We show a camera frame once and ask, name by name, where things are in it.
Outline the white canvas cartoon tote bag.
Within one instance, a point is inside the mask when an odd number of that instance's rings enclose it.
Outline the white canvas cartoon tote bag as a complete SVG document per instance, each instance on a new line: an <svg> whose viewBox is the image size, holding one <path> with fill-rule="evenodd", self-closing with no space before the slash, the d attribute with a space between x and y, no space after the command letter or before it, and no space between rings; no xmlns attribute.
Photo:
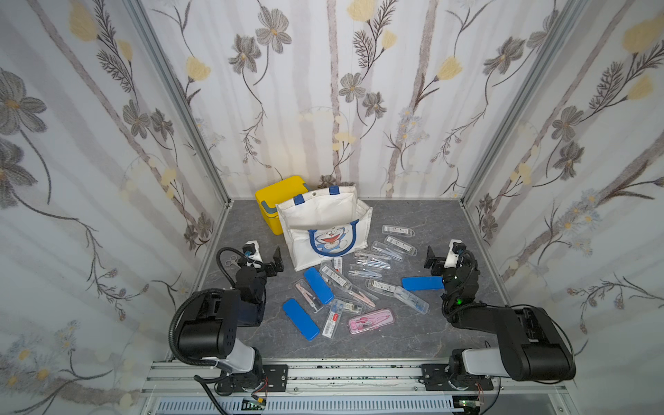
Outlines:
<svg viewBox="0 0 664 415"><path fill-rule="evenodd" d="M278 204L278 219L296 271L368 246L373 208L354 186L332 186Z"/></svg>

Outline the clear case with red label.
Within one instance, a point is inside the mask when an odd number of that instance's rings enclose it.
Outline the clear case with red label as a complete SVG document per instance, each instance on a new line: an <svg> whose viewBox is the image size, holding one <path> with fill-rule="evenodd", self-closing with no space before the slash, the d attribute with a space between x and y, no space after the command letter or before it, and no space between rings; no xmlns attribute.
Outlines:
<svg viewBox="0 0 664 415"><path fill-rule="evenodd" d="M344 303L341 300L335 299L330 302L330 312L323 328L323 337L328 339L332 339L334 337L337 326L342 318L343 310Z"/></svg>

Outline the clear case small lower centre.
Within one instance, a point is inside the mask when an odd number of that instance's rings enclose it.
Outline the clear case small lower centre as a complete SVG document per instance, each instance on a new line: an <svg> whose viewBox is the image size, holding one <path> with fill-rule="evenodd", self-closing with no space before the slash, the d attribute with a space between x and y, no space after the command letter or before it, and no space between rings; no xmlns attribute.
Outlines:
<svg viewBox="0 0 664 415"><path fill-rule="evenodd" d="M336 311L340 311L341 313L349 313L354 316L361 315L365 311L365 306L363 304L359 304L357 302L343 298L337 298L333 300L330 303L330 306Z"/></svg>

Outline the clear long compass case right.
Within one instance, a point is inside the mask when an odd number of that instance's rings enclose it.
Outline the clear long compass case right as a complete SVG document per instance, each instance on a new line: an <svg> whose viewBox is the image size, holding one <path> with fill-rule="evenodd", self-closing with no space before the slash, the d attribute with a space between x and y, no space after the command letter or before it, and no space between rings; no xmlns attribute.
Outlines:
<svg viewBox="0 0 664 415"><path fill-rule="evenodd" d="M419 314L425 315L430 309L430 304L428 304L424 299L412 294L401 286L391 285L389 283L370 278L366 282L366 287L372 292L398 299L399 302L407 305L411 309L417 311Z"/></svg>

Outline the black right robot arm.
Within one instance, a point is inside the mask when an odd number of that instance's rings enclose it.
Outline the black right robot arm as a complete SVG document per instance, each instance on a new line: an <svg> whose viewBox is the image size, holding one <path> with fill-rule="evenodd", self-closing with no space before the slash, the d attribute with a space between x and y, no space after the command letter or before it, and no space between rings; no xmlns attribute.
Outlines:
<svg viewBox="0 0 664 415"><path fill-rule="evenodd" d="M480 270L465 244L454 242L444 257L427 247L425 268L442 278L445 320L456 329L488 333L497 340L495 348L452 351L444 370L452 388L467 389L486 378L553 385L575 377L569 339L544 309L497 306L476 299Z"/></svg>

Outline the clear case with pink compass centre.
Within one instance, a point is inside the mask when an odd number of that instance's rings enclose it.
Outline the clear case with pink compass centre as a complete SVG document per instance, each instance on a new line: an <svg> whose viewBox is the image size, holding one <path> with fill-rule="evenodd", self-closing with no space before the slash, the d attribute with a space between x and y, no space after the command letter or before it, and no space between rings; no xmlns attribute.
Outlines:
<svg viewBox="0 0 664 415"><path fill-rule="evenodd" d="M342 292L352 297L355 301L373 310L376 307L375 300L366 292L353 285L347 278L342 276L330 263L323 263L319 269L323 279L338 287Z"/></svg>

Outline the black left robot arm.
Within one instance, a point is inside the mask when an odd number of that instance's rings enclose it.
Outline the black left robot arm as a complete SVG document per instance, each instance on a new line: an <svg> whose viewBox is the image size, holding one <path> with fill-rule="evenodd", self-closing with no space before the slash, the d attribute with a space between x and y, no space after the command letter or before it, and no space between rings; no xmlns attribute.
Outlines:
<svg viewBox="0 0 664 415"><path fill-rule="evenodd" d="M171 354L184 364L221 371L214 378L195 377L208 394L266 391L260 352L245 345L238 330L263 323L268 279L285 269L281 249L266 262L259 258L257 246L247 243L240 250L223 247L214 259L230 287L199 290L179 306L169 325Z"/></svg>

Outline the aluminium front rail frame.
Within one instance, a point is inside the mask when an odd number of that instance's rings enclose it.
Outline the aluminium front rail frame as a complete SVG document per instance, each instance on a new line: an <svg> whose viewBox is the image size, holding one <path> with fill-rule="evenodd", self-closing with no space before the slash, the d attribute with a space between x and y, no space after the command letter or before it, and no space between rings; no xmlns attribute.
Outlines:
<svg viewBox="0 0 664 415"><path fill-rule="evenodd" d="M490 378L456 390L442 359L268 359L268 388L258 396L209 399L195 382L212 368L157 362L141 396L144 414L577 414L566 387Z"/></svg>

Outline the pink compass set case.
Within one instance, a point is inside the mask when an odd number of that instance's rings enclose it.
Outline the pink compass set case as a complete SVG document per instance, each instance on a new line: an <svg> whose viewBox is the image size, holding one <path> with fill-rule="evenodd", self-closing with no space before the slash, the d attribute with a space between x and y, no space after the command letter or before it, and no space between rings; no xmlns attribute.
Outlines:
<svg viewBox="0 0 664 415"><path fill-rule="evenodd" d="M395 323L395 317L390 309L381 309L353 317L349 320L349 333L359 335L378 330Z"/></svg>

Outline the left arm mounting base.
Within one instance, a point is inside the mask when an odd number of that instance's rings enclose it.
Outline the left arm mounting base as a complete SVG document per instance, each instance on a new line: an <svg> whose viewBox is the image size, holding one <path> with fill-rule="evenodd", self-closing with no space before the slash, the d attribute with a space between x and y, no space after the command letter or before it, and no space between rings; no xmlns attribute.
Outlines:
<svg viewBox="0 0 664 415"><path fill-rule="evenodd" d="M228 375L214 384L219 396L234 393L283 393L286 390L289 367L285 364L268 364L249 373Z"/></svg>

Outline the right arm mounting base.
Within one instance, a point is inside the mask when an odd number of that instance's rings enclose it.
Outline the right arm mounting base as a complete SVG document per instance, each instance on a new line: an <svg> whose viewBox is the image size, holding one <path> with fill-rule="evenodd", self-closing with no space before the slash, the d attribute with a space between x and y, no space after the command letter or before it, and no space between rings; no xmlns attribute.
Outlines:
<svg viewBox="0 0 664 415"><path fill-rule="evenodd" d="M419 382L427 392L486 392L495 389L487 375L469 375L461 367L425 363L420 368Z"/></svg>

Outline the blue compass case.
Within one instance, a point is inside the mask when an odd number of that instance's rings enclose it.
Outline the blue compass case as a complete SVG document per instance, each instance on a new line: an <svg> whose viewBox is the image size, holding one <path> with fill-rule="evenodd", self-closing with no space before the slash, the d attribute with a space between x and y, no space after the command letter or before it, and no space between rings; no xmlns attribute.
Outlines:
<svg viewBox="0 0 664 415"><path fill-rule="evenodd" d="M307 341L312 341L319 336L320 328L318 328L310 315L302 308L296 299L288 299L283 304L282 309Z"/></svg>
<svg viewBox="0 0 664 415"><path fill-rule="evenodd" d="M329 304L335 299L334 293L316 268L307 269L304 278L323 305Z"/></svg>
<svg viewBox="0 0 664 415"><path fill-rule="evenodd" d="M401 285L409 292L444 290L444 280L439 276L402 278Z"/></svg>

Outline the yellow plastic lidded box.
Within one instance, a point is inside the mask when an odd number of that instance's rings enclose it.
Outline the yellow plastic lidded box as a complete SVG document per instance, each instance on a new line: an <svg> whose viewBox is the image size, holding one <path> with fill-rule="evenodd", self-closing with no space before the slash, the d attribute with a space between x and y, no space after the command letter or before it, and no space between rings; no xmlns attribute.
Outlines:
<svg viewBox="0 0 664 415"><path fill-rule="evenodd" d="M278 204L308 191L308 186L301 176L291 176L256 192L256 201L261 215L275 235L283 233L278 216Z"/></svg>

